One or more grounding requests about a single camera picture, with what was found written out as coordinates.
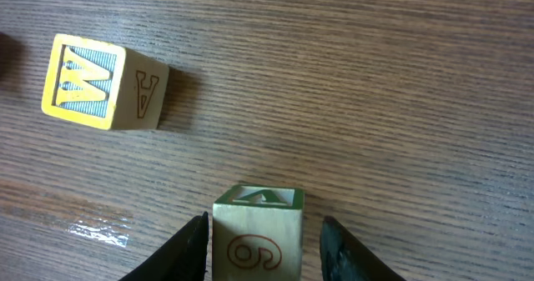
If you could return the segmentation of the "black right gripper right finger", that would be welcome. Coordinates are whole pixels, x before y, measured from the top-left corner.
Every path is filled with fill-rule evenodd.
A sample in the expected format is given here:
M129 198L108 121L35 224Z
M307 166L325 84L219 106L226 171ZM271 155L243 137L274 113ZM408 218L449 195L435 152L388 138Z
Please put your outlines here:
M324 281L406 281L332 216L322 223L320 260Z

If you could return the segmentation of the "white red green block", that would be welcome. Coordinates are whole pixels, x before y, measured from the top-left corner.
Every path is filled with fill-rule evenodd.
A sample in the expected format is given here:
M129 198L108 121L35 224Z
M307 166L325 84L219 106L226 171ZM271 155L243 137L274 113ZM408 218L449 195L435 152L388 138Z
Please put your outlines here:
M238 184L213 204L212 279L299 281L305 193Z

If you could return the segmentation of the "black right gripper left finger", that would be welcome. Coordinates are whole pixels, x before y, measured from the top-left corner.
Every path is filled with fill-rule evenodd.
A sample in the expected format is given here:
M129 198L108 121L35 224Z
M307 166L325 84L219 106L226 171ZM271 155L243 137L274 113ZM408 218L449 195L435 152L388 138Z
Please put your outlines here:
M120 281L204 281L208 242L209 215L204 212Z

